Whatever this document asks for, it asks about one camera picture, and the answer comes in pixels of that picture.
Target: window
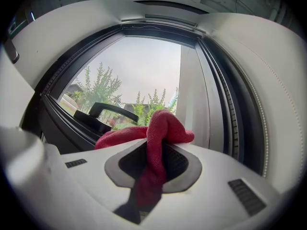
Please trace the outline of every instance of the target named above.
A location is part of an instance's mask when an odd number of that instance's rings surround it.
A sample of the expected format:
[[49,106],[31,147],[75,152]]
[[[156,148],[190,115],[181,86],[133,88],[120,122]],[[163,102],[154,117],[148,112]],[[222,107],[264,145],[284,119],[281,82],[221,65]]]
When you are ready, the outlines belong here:
[[155,110],[177,109],[181,64],[179,44],[125,37],[95,56],[75,76],[59,99],[71,115],[88,113],[95,102],[124,108],[139,116],[138,123],[104,110],[99,120],[122,129],[146,126]]

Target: tree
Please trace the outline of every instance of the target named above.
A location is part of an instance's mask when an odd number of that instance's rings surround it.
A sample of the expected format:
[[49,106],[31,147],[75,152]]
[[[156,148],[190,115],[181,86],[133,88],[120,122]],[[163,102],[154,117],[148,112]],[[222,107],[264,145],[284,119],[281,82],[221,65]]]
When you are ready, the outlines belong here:
[[137,116],[139,116],[139,121],[136,125],[142,125],[144,123],[144,101],[145,101],[145,96],[143,97],[143,99],[141,100],[141,92],[138,92],[138,97],[136,98],[136,103],[133,106],[133,112],[134,114],[136,114]]
[[75,102],[78,102],[81,99],[80,91],[75,91],[74,93],[66,92],[66,95],[72,98]]
[[170,112],[172,112],[173,114],[176,114],[176,110],[174,110],[174,107],[177,104],[178,88],[176,88],[175,95],[174,95],[173,99],[171,100],[171,102],[169,103],[168,108],[165,107],[165,95],[166,95],[166,89],[163,90],[163,94],[162,94],[160,99],[159,99],[158,94],[157,94],[157,89],[154,90],[153,96],[148,94],[148,96],[149,96],[149,102],[148,102],[149,109],[148,109],[148,112],[145,112],[144,111],[145,96],[143,97],[143,99],[141,101],[141,92],[140,91],[138,92],[136,104],[133,105],[134,114],[139,116],[139,122],[138,122],[137,125],[145,125],[145,126],[149,125],[149,122],[150,122],[152,115],[157,110],[166,109],[166,110],[169,110]]
[[85,67],[85,86],[76,78],[78,85],[82,88],[80,106],[81,111],[88,113],[95,102],[107,103],[116,105],[120,103],[121,95],[114,95],[114,92],[119,89],[121,80],[112,77],[113,70],[108,67],[107,70],[103,68],[103,63],[100,62],[97,69],[97,78],[94,84],[91,85],[90,67]]
[[168,111],[170,111],[172,114],[176,114],[176,110],[173,110],[174,107],[177,104],[177,100],[178,100],[178,88],[176,88],[176,92],[175,92],[175,96],[174,98],[170,101],[170,105],[168,107]]

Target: cloth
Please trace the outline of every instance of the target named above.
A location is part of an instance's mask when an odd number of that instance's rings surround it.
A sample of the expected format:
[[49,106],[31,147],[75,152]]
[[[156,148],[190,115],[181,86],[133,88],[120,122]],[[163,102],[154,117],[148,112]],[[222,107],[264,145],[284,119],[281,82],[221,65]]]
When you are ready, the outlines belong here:
[[136,199],[138,205],[157,203],[166,182],[166,171],[162,162],[162,140],[169,143],[191,142],[194,133],[185,130],[180,121],[167,110],[155,111],[150,124],[128,127],[105,133],[96,143],[95,149],[115,146],[131,140],[147,137],[147,166],[136,182]]

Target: opening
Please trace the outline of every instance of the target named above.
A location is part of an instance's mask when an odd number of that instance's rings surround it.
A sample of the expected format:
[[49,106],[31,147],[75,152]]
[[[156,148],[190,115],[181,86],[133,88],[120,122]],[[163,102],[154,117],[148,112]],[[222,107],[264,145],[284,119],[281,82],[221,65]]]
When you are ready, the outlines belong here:
[[[119,160],[120,169],[135,180],[140,177],[146,167],[146,147],[147,142]],[[166,170],[167,182],[180,176],[189,165],[189,161],[184,155],[163,143],[162,161]]]

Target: sky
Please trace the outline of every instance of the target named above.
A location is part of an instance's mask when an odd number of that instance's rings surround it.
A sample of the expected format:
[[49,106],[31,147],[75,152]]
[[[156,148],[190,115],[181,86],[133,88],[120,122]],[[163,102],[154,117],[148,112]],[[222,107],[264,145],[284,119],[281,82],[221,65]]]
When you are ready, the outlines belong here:
[[[165,105],[171,101],[179,87],[181,45],[150,38],[124,37],[94,58],[90,66],[93,84],[97,68],[102,62],[105,69],[113,69],[112,76],[122,81],[115,95],[122,94],[122,103],[135,103],[137,94],[145,96],[145,104],[157,89],[161,98],[166,89]],[[84,70],[78,75],[85,84]]]

